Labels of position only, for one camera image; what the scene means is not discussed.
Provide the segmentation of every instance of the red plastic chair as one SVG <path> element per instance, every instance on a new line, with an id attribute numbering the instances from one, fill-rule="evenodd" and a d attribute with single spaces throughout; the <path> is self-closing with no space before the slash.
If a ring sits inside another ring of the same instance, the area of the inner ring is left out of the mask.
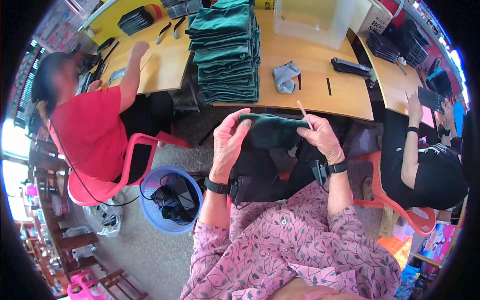
<path id="1" fill-rule="evenodd" d="M 373 178 L 372 178 L 372 189 L 375 199 L 370 200 L 359 200 L 354 199 L 353 203 L 355 205 L 364 206 L 364 207 L 374 207 L 374 208 L 384 208 L 385 206 L 390 207 L 393 211 L 396 211 L 400 214 L 402 218 L 410 223 L 413 230 L 415 230 L 418 235 L 426 237 L 435 228 L 437 218 L 433 208 L 423 208 L 418 207 L 421 211 L 427 214 L 428 219 L 425 219 L 412 211 L 405 211 L 397 202 L 388 198 L 388 196 L 382 191 L 382 185 L 380 183 L 380 158 L 382 157 L 382 152 L 377 151 L 368 154 L 362 154 L 360 156 L 361 160 L 368 160 L 373 163 Z"/>
<path id="2" fill-rule="evenodd" d="M 68 178 L 68 195 L 74 203 L 80 206 L 93 206 L 97 205 L 98 201 L 104 202 L 110 199 L 111 197 L 116 195 L 123 187 L 127 186 L 128 176 L 130 173 L 130 164 L 132 163 L 133 147 L 136 144 L 145 144 L 152 146 L 152 152 L 150 153 L 150 159 L 148 160 L 145 173 L 139 178 L 139 180 L 137 180 L 137 182 L 128 184 L 140 185 L 140 182 L 148 174 L 148 172 L 150 172 L 152 168 L 153 157 L 155 156 L 155 150 L 159 141 L 167 144 L 177 145 L 187 149 L 190 148 L 190 145 L 186 141 L 176 138 L 162 131 L 160 131 L 156 137 L 145 135 L 142 133 L 135 133 L 130 137 L 130 140 L 128 142 L 127 151 L 125 153 L 125 161 L 123 163 L 122 177 L 119 183 L 98 180 L 96 178 L 84 175 L 79 171 L 76 171 L 75 173 L 75 171 L 72 170 Z"/>

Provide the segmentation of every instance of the hand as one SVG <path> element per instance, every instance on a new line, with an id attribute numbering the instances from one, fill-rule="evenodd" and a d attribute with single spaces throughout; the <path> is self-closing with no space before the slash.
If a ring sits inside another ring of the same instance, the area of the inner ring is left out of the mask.
<path id="1" fill-rule="evenodd" d="M 415 92 L 408 100 L 408 126 L 419 127 L 421 119 L 423 118 L 423 108 L 421 107 L 420 100 L 417 92 Z"/>
<path id="2" fill-rule="evenodd" d="M 452 104 L 446 99 L 442 102 L 442 108 L 444 109 L 444 128 L 447 130 L 452 129 L 454 125 Z"/>
<path id="3" fill-rule="evenodd" d="M 132 49 L 130 50 L 130 54 L 138 55 L 139 57 L 142 57 L 145 55 L 145 52 L 150 48 L 150 45 L 147 42 L 136 42 L 135 45 L 132 46 Z"/>
<path id="4" fill-rule="evenodd" d="M 241 143 L 252 125 L 252 120 L 239 124 L 240 114 L 250 112 L 250 108 L 240 109 L 229 114 L 213 131 L 214 158 L 209 179 L 214 183 L 228 183 L 233 165 L 240 155 Z"/>
<path id="5" fill-rule="evenodd" d="M 88 88 L 87 88 L 87 93 L 90 93 L 90 92 L 94 92 L 96 91 L 99 87 L 101 87 L 103 85 L 103 81 L 101 80 L 95 80 L 94 82 L 92 82 Z"/>
<path id="6" fill-rule="evenodd" d="M 342 147 L 332 130 L 332 126 L 327 119 L 308 114 L 303 120 L 312 123 L 313 130 L 304 127 L 298 127 L 297 133 L 305 138 L 311 145 L 316 146 L 327 158 L 329 165 L 341 163 L 345 160 Z"/>

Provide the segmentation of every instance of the gray floor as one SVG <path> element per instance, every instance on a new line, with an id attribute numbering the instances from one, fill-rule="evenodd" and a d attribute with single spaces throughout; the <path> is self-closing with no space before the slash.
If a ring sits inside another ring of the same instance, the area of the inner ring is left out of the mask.
<path id="1" fill-rule="evenodd" d="M 179 95 L 184 94 L 174 93 L 176 102 Z M 213 159 L 212 137 L 203 146 L 198 146 L 198 142 L 215 123 L 236 109 L 201 107 L 201 113 L 192 112 L 176 124 L 175 132 L 176 136 L 190 143 L 191 149 L 172 145 L 157 149 L 152 168 L 176 166 L 186 171 L 207 174 Z M 355 139 L 358 143 L 352 143 L 351 152 L 360 154 L 375 151 L 377 133 L 377 129 L 359 130 L 358 138 Z M 276 153 L 274 156 L 282 157 L 282 154 Z M 348 175 L 354 197 L 362 198 L 361 184 L 365 177 L 372 175 L 372 165 L 368 162 L 352 162 L 349 164 Z M 138 187 L 126 187 L 119 198 L 128 201 L 138 196 L 138 193 Z M 87 225 L 82 208 L 73 206 L 73 212 L 66 218 Z M 366 234 L 377 239 L 382 211 L 361 207 L 357 211 Z M 136 201 L 124 207 L 120 234 L 115 238 L 99 236 L 99 239 L 96 256 L 109 272 L 123 268 L 141 283 L 142 289 L 152 299 L 170 300 L 179 297 L 189 277 L 193 246 L 191 233 L 179 236 L 162 234 L 146 220 Z"/>

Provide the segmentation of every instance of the pencil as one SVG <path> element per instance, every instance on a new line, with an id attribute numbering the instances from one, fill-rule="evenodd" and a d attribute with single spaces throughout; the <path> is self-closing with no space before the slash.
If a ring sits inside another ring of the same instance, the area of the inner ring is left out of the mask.
<path id="1" fill-rule="evenodd" d="M 308 126 L 310 127 L 310 129 L 313 130 L 312 123 L 310 123 L 310 120 L 309 120 L 308 117 L 307 117 L 307 112 L 305 111 L 305 109 L 303 108 L 302 104 L 300 103 L 300 100 L 297 100 L 297 104 L 299 105 L 299 108 L 300 108 L 303 116 L 307 119 Z"/>

